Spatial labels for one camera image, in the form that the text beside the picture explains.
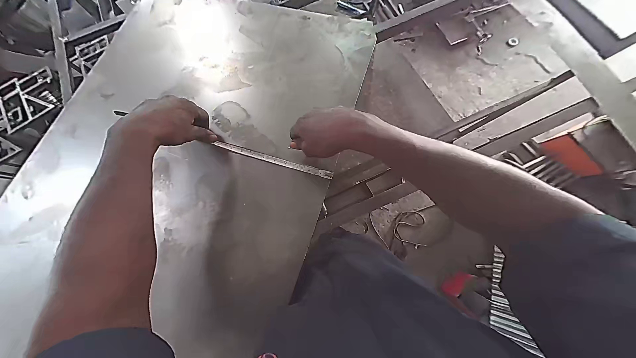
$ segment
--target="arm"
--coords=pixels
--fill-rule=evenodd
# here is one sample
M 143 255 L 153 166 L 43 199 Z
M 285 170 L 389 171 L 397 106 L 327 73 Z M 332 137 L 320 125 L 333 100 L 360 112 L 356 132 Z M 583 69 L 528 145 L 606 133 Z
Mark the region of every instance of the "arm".
M 62 235 L 53 290 L 28 356 L 85 332 L 150 329 L 153 157 L 160 145 L 216 140 L 207 121 L 194 103 L 164 97 L 143 102 L 110 128 L 97 170 Z
M 370 154 L 400 172 L 451 218 L 490 236 L 601 213 L 508 164 L 360 111 L 314 110 L 298 120 L 291 137 L 291 146 L 307 156 L 329 157 L 345 149 Z

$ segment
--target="metal plate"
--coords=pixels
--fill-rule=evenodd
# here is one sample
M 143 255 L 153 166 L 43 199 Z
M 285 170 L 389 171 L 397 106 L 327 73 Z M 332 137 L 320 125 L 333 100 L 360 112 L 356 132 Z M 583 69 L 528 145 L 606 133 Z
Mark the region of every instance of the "metal plate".
M 250 116 L 234 122 L 230 108 L 229 142 L 303 162 L 287 149 L 289 128 L 313 107 L 353 106 L 374 43 L 371 24 L 347 18 L 142 0 L 0 198 L 0 355 L 26 347 L 113 110 L 162 94 L 211 114 L 233 101 Z M 202 143 L 160 149 L 151 314 L 177 356 L 254 353 L 268 318 L 288 302 L 328 183 Z

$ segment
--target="stainless steel sheet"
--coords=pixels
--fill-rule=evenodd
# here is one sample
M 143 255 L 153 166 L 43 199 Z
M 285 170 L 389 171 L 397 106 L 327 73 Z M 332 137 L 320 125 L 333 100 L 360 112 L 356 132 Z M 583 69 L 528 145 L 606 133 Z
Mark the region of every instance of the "stainless steel sheet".
M 228 141 L 305 162 L 289 128 L 313 107 L 353 107 L 374 44 L 370 23 L 345 17 L 142 0 L 0 198 L 0 355 L 24 352 L 113 110 L 185 96 Z M 328 181 L 203 143 L 161 148 L 153 170 L 155 330 L 178 357 L 252 355 L 289 299 Z

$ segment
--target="finger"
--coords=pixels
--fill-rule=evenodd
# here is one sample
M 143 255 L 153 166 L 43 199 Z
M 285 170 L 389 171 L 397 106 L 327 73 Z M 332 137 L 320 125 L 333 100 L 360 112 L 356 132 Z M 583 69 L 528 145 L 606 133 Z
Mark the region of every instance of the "finger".
M 193 125 L 206 129 L 210 128 L 210 116 L 207 114 L 205 109 L 197 106 L 193 101 L 190 101 L 189 99 L 179 98 L 179 100 L 183 104 L 183 108 L 193 115 Z
M 300 135 L 298 134 L 298 122 L 296 122 L 296 124 L 289 130 L 289 137 L 293 140 L 300 138 Z
M 296 150 L 303 150 L 303 141 L 300 138 L 292 140 L 289 147 Z
M 212 143 L 219 138 L 211 130 L 193 125 L 190 127 L 190 141 L 198 140 L 205 143 Z

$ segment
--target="workshop floor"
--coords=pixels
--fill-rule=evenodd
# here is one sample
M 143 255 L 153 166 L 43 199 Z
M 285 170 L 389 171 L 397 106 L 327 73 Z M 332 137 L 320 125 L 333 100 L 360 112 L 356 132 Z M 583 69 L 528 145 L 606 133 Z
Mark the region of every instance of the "workshop floor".
M 457 272 L 475 273 L 476 264 L 492 262 L 492 246 L 479 234 L 450 220 L 421 191 L 374 210 L 343 225 L 353 233 L 366 233 L 376 240 L 390 243 L 394 237 L 394 221 L 407 211 L 418 211 L 425 223 L 418 227 L 400 225 L 402 239 L 421 243 L 405 244 L 408 267 L 419 277 L 434 287 L 439 287 L 448 277 Z M 406 218 L 407 222 L 418 225 L 421 219 L 416 215 Z

